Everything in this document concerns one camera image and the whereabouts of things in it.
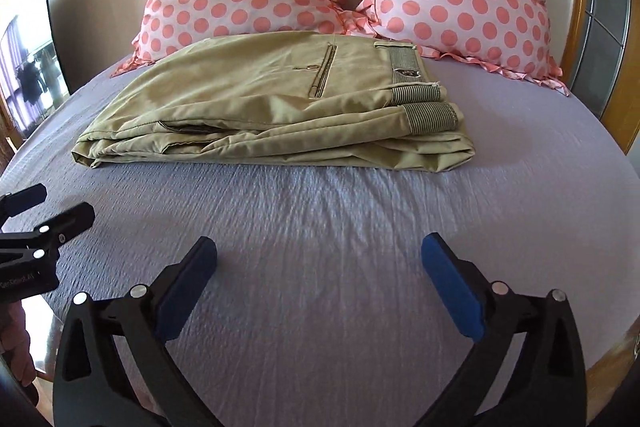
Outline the person's left hand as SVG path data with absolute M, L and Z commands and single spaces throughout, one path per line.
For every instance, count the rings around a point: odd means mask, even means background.
M 29 386 L 36 378 L 36 370 L 21 301 L 1 306 L 1 347 L 9 357 L 13 376 L 23 387 Z

